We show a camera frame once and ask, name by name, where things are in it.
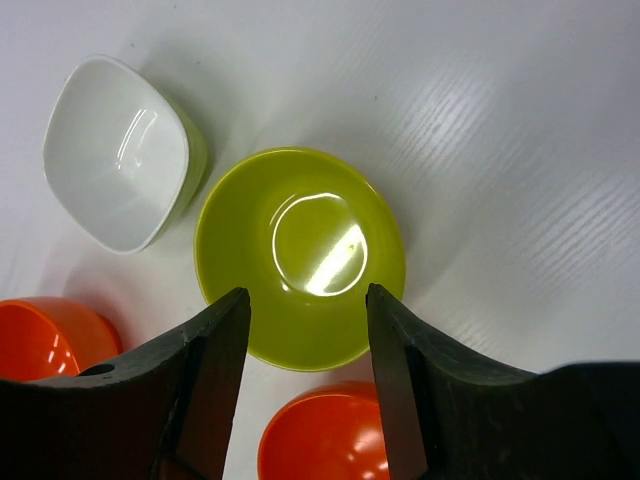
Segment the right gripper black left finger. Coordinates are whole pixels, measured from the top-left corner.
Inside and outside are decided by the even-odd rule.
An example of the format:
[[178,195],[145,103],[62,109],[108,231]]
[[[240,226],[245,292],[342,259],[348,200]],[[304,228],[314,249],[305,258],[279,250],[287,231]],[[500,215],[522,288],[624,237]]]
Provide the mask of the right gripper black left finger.
[[219,479],[243,374],[250,296],[77,376],[1,384],[5,479]]

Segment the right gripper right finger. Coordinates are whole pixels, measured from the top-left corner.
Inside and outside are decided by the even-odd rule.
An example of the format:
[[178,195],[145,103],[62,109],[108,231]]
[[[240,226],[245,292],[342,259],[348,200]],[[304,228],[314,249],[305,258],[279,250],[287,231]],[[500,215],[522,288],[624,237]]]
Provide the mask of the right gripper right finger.
[[638,477],[637,363],[536,374],[444,334],[381,285],[366,309],[392,478]]

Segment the lime green bowl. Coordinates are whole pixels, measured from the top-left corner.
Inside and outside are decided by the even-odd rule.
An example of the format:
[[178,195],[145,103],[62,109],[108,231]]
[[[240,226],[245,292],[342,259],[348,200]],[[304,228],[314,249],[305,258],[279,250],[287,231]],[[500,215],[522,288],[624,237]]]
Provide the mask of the lime green bowl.
[[207,302],[249,293],[250,354],[300,372],[364,355],[368,287],[401,296],[406,283],[383,196],[354,167],[302,147],[255,153],[218,180],[197,221],[194,265]]

